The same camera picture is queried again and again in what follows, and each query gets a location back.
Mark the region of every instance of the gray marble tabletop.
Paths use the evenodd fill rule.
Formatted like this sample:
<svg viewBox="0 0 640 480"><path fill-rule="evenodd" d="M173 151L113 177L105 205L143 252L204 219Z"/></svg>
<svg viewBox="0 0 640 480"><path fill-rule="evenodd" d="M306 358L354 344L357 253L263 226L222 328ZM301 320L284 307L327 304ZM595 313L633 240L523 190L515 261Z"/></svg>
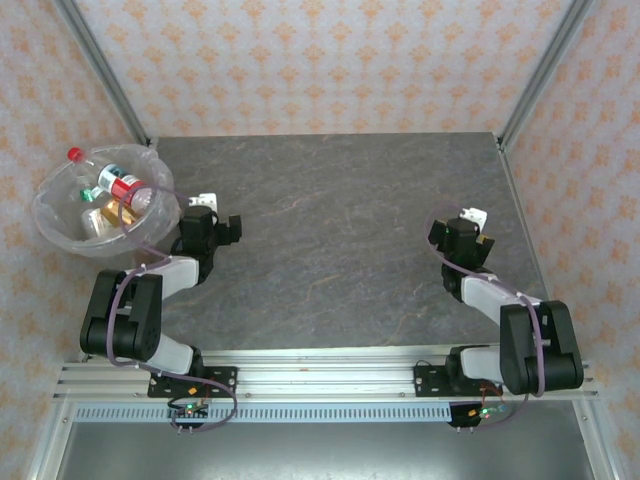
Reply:
<svg viewBox="0 0 640 480"><path fill-rule="evenodd" d="M489 212L486 266L542 295L489 133L162 138L187 194L215 192L238 244L171 297L163 331L205 350L497 341L442 287L424 220L446 204ZM448 210L445 218L453 216Z"/></svg>

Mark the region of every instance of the plastic bottle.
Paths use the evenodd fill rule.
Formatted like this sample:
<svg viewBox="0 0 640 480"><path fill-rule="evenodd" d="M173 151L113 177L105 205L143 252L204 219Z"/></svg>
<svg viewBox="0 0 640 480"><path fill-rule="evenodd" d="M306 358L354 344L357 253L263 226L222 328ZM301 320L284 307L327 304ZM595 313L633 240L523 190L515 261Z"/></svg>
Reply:
<svg viewBox="0 0 640 480"><path fill-rule="evenodd" d="M75 165L75 173L81 184L98 184L100 189L120 200L125 193L134 187L144 185L144 182L134 175L130 175L126 170L115 163L110 163L106 158L99 155L87 156L82 149L73 147L67 153L67 158ZM133 195L127 197L126 204L129 205L138 215L144 213L151 203L151 189L138 190ZM88 194L95 196L95 191L87 193L86 189L81 191L81 195Z"/></svg>

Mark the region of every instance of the robotic arm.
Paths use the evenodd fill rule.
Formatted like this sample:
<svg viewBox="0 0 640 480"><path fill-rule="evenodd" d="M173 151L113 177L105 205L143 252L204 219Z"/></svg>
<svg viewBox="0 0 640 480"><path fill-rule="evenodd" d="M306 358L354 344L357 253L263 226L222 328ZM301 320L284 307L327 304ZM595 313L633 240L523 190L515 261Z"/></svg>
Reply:
<svg viewBox="0 0 640 480"><path fill-rule="evenodd" d="M180 237L171 248L171 262L153 273L138 275L126 286L117 306L113 336L116 357L146 363L163 372L193 377L206 374L198 349L161 333L161 313L165 298L208 277L218 246L240 240L240 217L229 217L227 225L219 221L216 210L214 194L192 198L179 223ZM80 333L80 346L85 353L106 356L109 313L115 293L128 273L103 270L98 274Z"/></svg>
<svg viewBox="0 0 640 480"><path fill-rule="evenodd" d="M482 235L486 218L481 210L464 209L458 217L447 222L436 220L431 227L429 243L442 252L445 260L472 274L443 264L444 288L500 327L499 346L452 349L444 371L431 376L431 383L439 384L434 393L442 395L440 387L444 385L453 395L477 395L480 380L504 385L513 394L536 392L539 372L532 321L540 326L545 390L579 388L584 372L567 306L526 296L536 312L537 318L532 319L521 299L525 295L506 290L483 267L494 244L493 239ZM425 387L421 392L432 390L429 385Z"/></svg>

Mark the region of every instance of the white cable tray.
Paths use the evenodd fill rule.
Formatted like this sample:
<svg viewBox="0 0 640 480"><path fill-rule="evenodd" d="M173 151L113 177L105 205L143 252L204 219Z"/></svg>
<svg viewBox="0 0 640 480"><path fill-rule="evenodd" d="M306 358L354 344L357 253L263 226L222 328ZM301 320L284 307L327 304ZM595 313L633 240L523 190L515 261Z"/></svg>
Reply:
<svg viewBox="0 0 640 480"><path fill-rule="evenodd" d="M218 421L226 417L229 404L209 405L206 419L194 417L180 421ZM80 403L74 422L77 423L166 423L171 410L157 403ZM278 404L252 403L241 405L233 423L395 423L448 422L448 403L333 403Z"/></svg>

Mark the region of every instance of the black mounting plate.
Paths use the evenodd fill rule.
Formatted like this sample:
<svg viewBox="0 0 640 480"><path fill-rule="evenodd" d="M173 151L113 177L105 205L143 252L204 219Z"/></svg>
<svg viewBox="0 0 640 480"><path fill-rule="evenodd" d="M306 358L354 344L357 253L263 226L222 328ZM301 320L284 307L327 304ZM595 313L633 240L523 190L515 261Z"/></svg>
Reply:
<svg viewBox="0 0 640 480"><path fill-rule="evenodd" d="M204 367L202 378L210 378L218 383L226 385L235 393L238 384L238 368L237 367ZM196 387L198 391L191 395L189 389ZM207 389L201 388L200 382L188 382L185 380L177 380L164 375L159 376L155 373L151 374L149 379L149 390L147 396L149 398L204 398L207 396ZM209 398L228 398L229 394L223 390L211 387L209 390Z"/></svg>
<svg viewBox="0 0 640 480"><path fill-rule="evenodd" d="M480 388L486 381L458 378L452 384L447 368L444 365L416 365L413 367L413 386L416 397L477 397ZM486 390L487 397L496 394Z"/></svg>

